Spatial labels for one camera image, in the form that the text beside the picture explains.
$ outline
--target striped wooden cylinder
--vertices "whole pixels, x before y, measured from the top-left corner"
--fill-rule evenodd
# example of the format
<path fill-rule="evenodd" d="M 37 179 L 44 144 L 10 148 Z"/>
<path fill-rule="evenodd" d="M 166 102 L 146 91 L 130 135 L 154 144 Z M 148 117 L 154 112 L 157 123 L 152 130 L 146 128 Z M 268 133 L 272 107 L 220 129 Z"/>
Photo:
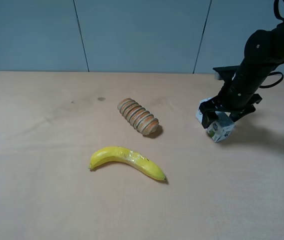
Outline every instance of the striped wooden cylinder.
<path fill-rule="evenodd" d="M 136 101 L 126 98 L 118 103 L 117 109 L 121 115 L 143 135 L 149 135 L 156 131 L 158 119 Z"/>

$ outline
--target gray wall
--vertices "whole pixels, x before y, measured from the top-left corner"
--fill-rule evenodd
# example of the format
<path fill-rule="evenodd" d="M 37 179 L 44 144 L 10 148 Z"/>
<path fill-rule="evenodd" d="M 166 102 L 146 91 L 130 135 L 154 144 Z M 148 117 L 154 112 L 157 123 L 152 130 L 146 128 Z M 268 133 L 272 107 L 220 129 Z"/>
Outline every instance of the gray wall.
<path fill-rule="evenodd" d="M 248 37 L 279 23 L 273 0 L 75 4 L 0 0 L 0 71 L 212 73 L 240 64 Z"/>

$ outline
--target banana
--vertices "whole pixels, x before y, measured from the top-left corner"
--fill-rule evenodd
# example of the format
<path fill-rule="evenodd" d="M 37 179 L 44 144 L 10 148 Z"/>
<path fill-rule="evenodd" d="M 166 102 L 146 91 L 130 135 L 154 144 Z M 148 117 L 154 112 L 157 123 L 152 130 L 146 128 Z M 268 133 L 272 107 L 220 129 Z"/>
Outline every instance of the banana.
<path fill-rule="evenodd" d="M 165 174 L 154 162 L 138 152 L 120 146 L 108 146 L 95 152 L 91 156 L 89 169 L 113 161 L 128 164 L 155 180 L 166 181 Z"/>

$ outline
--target small box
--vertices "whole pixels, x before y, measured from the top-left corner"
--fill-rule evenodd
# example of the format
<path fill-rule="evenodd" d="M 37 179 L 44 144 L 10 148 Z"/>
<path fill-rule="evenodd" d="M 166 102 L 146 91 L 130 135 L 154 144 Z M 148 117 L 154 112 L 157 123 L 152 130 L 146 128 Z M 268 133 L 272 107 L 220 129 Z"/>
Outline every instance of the small box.
<path fill-rule="evenodd" d="M 200 101 L 200 104 L 210 100 L 210 98 L 206 98 Z M 231 134 L 232 130 L 234 129 L 235 123 L 226 115 L 226 113 L 221 111 L 215 112 L 218 120 L 214 121 L 207 129 L 206 132 L 208 135 L 213 139 L 215 143 L 227 139 L 228 136 Z M 203 115 L 198 109 L 196 118 L 202 123 Z"/>

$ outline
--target wooden table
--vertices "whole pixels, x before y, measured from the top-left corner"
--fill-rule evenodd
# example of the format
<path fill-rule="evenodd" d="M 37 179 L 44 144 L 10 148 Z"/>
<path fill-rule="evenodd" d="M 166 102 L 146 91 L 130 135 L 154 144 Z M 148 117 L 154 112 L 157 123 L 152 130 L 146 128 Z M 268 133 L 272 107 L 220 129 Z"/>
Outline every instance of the wooden table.
<path fill-rule="evenodd" d="M 284 240 L 284 81 L 214 143 L 195 113 L 221 86 L 209 74 L 0 72 L 0 240 Z M 163 133 L 136 132 L 124 98 Z M 90 172 L 106 146 L 146 155 L 169 184 L 120 163 Z"/>

